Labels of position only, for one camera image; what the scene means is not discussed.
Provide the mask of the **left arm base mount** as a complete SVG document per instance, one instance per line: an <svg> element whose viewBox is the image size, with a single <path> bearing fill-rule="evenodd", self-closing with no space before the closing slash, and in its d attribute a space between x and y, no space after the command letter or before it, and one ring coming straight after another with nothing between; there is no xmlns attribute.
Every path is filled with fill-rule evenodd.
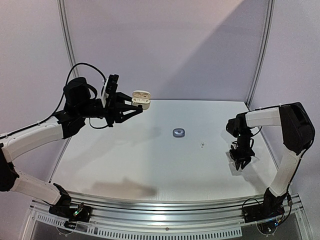
<svg viewBox="0 0 320 240"><path fill-rule="evenodd" d="M70 222L88 223L91 219L92 207L85 205L83 202L71 206L50 206L48 212L52 215L66 218Z"/></svg>

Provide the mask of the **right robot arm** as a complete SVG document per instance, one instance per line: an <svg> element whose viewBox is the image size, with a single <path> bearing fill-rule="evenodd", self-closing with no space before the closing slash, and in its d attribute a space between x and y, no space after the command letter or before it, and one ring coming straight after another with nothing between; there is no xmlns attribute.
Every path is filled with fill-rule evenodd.
<svg viewBox="0 0 320 240"><path fill-rule="evenodd" d="M284 149L280 166L258 208L262 218L269 218L288 195L289 186L303 155L315 140L316 131L301 102L239 113L229 119L225 127L236 138L229 154L237 170L244 169L255 156L251 141L254 136L252 129L257 127L280 127Z"/></svg>

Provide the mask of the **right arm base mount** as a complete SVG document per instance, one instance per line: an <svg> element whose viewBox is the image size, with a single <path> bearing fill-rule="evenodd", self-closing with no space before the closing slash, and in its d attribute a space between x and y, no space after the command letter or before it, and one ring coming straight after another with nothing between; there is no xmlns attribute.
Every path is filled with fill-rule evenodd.
<svg viewBox="0 0 320 240"><path fill-rule="evenodd" d="M282 204L271 211L267 211L263 204L259 203L255 198L245 200L241 206L241 214L245 223L274 219L278 216L283 216L284 213L285 209Z"/></svg>

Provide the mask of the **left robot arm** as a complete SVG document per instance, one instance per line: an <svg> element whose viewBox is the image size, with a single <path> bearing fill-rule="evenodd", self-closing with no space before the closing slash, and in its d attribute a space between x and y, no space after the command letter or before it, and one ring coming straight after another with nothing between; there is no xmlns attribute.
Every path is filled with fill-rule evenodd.
<svg viewBox="0 0 320 240"><path fill-rule="evenodd" d="M120 124L148 109L150 93L134 91L128 96L117 91L118 75L110 75L104 81L101 98L97 90L84 77L71 80L64 88L65 105L44 122L28 126L17 133L0 138L0 190L19 192L40 199L63 216L74 213L69 194L58 184L46 183L38 178L16 170L13 161L40 146L68 139L76 135L86 124L86 119L105 119L109 128Z"/></svg>

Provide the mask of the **white earbud charging case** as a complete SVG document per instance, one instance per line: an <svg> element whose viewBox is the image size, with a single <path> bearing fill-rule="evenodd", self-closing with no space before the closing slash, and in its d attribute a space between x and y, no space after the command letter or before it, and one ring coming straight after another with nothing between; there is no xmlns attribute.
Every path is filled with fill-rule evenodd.
<svg viewBox="0 0 320 240"><path fill-rule="evenodd" d="M135 90L132 93L131 105L135 107L141 106L143 110L147 110L151 104L151 94L144 90Z"/></svg>

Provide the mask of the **purple earbud charging case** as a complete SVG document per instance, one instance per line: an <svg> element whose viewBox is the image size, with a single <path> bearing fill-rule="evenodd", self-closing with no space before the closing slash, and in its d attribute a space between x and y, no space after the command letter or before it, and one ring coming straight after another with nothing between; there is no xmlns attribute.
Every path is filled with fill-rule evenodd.
<svg viewBox="0 0 320 240"><path fill-rule="evenodd" d="M186 132L183 128L175 128L172 131L172 135L175 138L183 138L185 136Z"/></svg>

